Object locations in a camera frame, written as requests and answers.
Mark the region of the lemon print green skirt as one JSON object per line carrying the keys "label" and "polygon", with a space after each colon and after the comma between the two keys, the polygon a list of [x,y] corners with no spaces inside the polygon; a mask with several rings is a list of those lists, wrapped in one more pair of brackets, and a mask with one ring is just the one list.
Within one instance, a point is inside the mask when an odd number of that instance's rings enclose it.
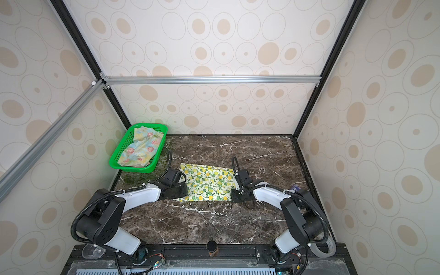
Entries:
{"label": "lemon print green skirt", "polygon": [[231,201],[237,185],[231,168],[181,163],[180,170],[186,175],[187,195],[176,201]]}

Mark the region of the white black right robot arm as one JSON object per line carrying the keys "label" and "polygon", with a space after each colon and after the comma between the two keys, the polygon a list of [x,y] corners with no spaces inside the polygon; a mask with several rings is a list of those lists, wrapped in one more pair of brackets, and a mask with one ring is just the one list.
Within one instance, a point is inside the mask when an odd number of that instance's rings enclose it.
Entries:
{"label": "white black right robot arm", "polygon": [[335,254],[336,245],[330,236],[328,220],[307,190],[284,190],[252,179],[248,170],[240,168],[236,157],[232,157],[231,163],[237,182],[231,191],[232,202],[260,201],[283,212],[287,229],[272,242],[276,256],[302,247],[322,259]]}

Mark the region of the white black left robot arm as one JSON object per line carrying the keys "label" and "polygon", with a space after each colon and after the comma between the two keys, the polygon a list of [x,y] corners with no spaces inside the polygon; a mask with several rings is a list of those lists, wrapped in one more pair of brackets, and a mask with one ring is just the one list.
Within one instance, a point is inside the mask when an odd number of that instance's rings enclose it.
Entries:
{"label": "white black left robot arm", "polygon": [[128,190],[100,189],[74,218],[70,233],[74,240],[97,245],[142,262],[148,253],[146,244],[120,227],[122,215],[138,206],[163,200],[185,198],[186,175],[171,167],[173,152],[167,154],[166,171],[154,181]]}

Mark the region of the floral pastel skirt in basket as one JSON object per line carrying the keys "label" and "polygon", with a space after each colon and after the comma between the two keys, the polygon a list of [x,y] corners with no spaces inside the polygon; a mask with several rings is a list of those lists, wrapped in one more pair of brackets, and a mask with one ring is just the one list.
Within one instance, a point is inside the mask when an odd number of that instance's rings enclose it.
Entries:
{"label": "floral pastel skirt in basket", "polygon": [[126,167],[143,168],[156,155],[164,134],[153,128],[141,126],[134,129],[133,142],[121,153],[118,164]]}

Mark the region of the brown cylindrical knob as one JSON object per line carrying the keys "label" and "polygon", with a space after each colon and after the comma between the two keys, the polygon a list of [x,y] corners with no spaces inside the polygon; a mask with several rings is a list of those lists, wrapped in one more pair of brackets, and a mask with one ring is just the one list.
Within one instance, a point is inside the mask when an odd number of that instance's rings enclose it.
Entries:
{"label": "brown cylindrical knob", "polygon": [[215,257],[219,252],[218,244],[211,240],[206,244],[206,250],[211,258]]}

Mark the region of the green plastic basket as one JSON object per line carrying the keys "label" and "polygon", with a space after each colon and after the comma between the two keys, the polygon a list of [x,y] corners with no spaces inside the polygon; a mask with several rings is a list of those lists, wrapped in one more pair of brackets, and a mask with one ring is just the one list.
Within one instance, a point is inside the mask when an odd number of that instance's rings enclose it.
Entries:
{"label": "green plastic basket", "polygon": [[[118,164],[118,159],[121,155],[121,153],[124,151],[124,149],[130,145],[133,142],[133,136],[134,136],[134,129],[139,128],[141,126],[153,128],[156,131],[162,132],[164,134],[164,137],[162,139],[162,142],[159,145],[158,151],[156,155],[150,160],[150,164],[143,168],[137,168],[137,167],[126,167],[126,166],[120,166]],[[109,164],[112,168],[120,169],[125,172],[132,172],[132,173],[152,173],[154,169],[157,166],[160,154],[162,152],[162,149],[165,145],[166,135],[168,132],[168,127],[164,124],[155,124],[155,123],[137,123],[131,126],[127,132],[122,137],[122,140],[120,141],[119,145],[116,147],[115,151],[112,154],[112,157],[109,160]]]}

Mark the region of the clear plastic cup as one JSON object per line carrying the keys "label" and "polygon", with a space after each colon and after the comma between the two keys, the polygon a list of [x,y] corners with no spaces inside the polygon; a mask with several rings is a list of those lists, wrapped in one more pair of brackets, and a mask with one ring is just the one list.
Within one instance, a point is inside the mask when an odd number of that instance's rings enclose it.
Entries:
{"label": "clear plastic cup", "polygon": [[95,244],[86,244],[82,249],[82,257],[86,260],[100,259],[105,255],[106,249]]}

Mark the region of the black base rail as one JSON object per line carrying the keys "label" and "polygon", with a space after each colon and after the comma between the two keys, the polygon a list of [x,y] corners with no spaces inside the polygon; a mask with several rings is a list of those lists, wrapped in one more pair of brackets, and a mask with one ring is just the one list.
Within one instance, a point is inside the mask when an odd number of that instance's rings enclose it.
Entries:
{"label": "black base rail", "polygon": [[336,253],[319,258],[305,248],[294,249],[275,260],[269,245],[218,245],[211,258],[206,245],[149,245],[139,264],[122,253],[106,251],[96,260],[86,260],[84,246],[75,246],[63,275],[355,275],[354,264],[344,244]]}

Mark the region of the silver aluminium rail back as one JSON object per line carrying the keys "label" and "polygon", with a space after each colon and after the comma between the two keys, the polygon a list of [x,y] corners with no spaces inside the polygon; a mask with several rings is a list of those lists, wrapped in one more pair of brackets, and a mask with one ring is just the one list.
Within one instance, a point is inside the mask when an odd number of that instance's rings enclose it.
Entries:
{"label": "silver aluminium rail back", "polygon": [[115,77],[104,76],[109,85],[178,85],[178,84],[277,84],[277,83],[313,83],[318,84],[319,75],[272,75],[272,76],[146,76]]}

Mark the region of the silver aluminium rail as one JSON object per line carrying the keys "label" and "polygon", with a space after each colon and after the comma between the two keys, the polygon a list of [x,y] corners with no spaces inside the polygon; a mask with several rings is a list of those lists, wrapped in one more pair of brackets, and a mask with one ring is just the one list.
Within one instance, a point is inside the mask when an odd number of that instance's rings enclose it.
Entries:
{"label": "silver aluminium rail", "polygon": [[66,111],[29,147],[28,150],[1,176],[1,200],[3,201],[17,183],[35,165],[46,150],[65,131],[82,109],[104,88],[103,80],[91,84]]}
{"label": "silver aluminium rail", "polygon": [[277,84],[277,83],[313,83],[318,84],[319,75],[272,75],[272,76],[146,76],[115,77],[104,76],[109,85],[178,85],[178,84]]}

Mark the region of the silver aluminium rail left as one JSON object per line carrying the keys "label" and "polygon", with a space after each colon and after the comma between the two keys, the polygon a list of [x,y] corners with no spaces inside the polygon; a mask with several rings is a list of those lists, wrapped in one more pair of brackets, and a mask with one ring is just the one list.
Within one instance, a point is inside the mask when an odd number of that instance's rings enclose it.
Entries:
{"label": "silver aluminium rail left", "polygon": [[35,165],[46,150],[65,131],[82,109],[104,88],[103,80],[91,84],[66,111],[29,147],[28,150],[1,176],[1,200],[3,201],[17,183]]}

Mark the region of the black corner frame post left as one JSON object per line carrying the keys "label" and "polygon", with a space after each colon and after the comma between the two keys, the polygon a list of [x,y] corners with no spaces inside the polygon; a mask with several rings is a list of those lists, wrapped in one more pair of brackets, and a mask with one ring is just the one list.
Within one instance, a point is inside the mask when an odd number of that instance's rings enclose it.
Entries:
{"label": "black corner frame post left", "polygon": [[103,89],[103,91],[104,91],[107,99],[110,101],[113,109],[115,110],[115,112],[118,115],[119,119],[121,120],[122,124],[125,126],[126,129],[129,129],[132,126],[132,124],[130,123],[126,113],[123,111],[122,106],[121,106],[120,102],[118,101],[112,88],[103,79],[103,74],[102,74],[103,72],[102,72],[100,66],[98,65],[98,63],[95,59],[95,56],[92,53],[90,47],[88,46],[86,40],[84,40],[84,37],[81,34],[80,29],[78,28],[77,24],[75,23],[73,17],[71,16],[71,13],[68,11],[68,7],[64,3],[64,1],[51,0],[50,3],[52,4],[52,6],[55,9],[55,12],[59,16],[59,18],[61,19],[63,25],[65,26],[66,30],[68,31],[73,42],[76,44],[79,52],[81,53],[83,59],[85,60],[86,64],[88,65],[92,74],[95,76],[96,79],[103,80],[103,82],[105,84],[105,88]]}

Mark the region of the black corner frame post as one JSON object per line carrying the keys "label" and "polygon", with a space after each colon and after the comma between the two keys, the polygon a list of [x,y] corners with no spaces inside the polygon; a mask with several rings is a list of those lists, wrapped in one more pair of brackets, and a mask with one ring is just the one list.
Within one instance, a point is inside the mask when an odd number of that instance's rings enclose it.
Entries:
{"label": "black corner frame post", "polygon": [[338,60],[343,47],[345,43],[347,42],[349,35],[354,28],[354,25],[356,23],[356,20],[358,19],[359,15],[362,12],[362,9],[364,8],[366,3],[366,0],[355,0],[352,3],[352,6],[348,12],[348,15],[341,27],[341,30],[336,38],[336,42],[330,51],[330,55],[327,58],[327,61],[324,65],[324,68],[322,70],[322,73],[320,75],[321,79],[318,85],[314,88],[311,97],[308,100],[308,103],[305,107],[304,112],[302,113],[302,116],[299,120],[299,123],[295,129],[295,132],[293,133],[293,140],[298,140],[315,104],[317,103],[317,100],[327,82],[329,79],[329,76],[336,64],[336,61]]}
{"label": "black corner frame post", "polygon": [[64,1],[51,0],[50,3],[52,4],[52,6],[55,9],[55,12],[59,16],[59,18],[61,19],[63,25],[65,26],[66,30],[68,31],[73,42],[76,44],[79,52],[81,53],[83,59],[85,60],[86,64],[88,65],[92,74],[95,76],[96,79],[103,80],[103,82],[105,84],[105,88],[103,89],[103,91],[104,91],[107,99],[110,101],[113,109],[115,110],[115,112],[118,115],[119,119],[121,120],[122,124],[125,126],[126,129],[129,129],[132,126],[132,124],[130,123],[126,113],[123,111],[122,106],[121,106],[120,102],[118,101],[112,88],[103,79],[103,74],[102,74],[103,72],[102,72],[100,66],[98,65],[98,63],[95,59],[95,56],[92,53],[90,47],[88,46],[86,40],[84,40],[84,37],[81,34],[80,29],[78,28],[77,24],[75,23],[73,17],[71,16],[71,13],[68,11],[68,7],[64,3]]}

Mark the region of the black corner frame post right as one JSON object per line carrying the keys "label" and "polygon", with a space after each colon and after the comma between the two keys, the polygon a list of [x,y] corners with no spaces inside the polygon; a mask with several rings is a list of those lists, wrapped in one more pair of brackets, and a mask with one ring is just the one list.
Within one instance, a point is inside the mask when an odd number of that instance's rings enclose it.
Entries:
{"label": "black corner frame post right", "polygon": [[349,35],[354,28],[354,25],[356,23],[356,20],[358,19],[359,15],[362,12],[362,9],[364,8],[366,3],[366,0],[355,0],[352,3],[352,6],[348,12],[348,15],[341,27],[341,30],[336,38],[336,42],[330,51],[330,55],[327,58],[327,61],[324,65],[324,68],[322,70],[322,73],[320,75],[321,79],[318,85],[314,88],[311,97],[308,100],[308,103],[305,107],[304,112],[302,113],[302,116],[299,120],[299,123],[295,129],[295,132],[293,133],[293,140],[298,140],[315,104],[317,103],[317,100],[327,82],[329,79],[329,76],[336,64],[336,61],[338,60],[343,47],[345,43],[347,42]]}

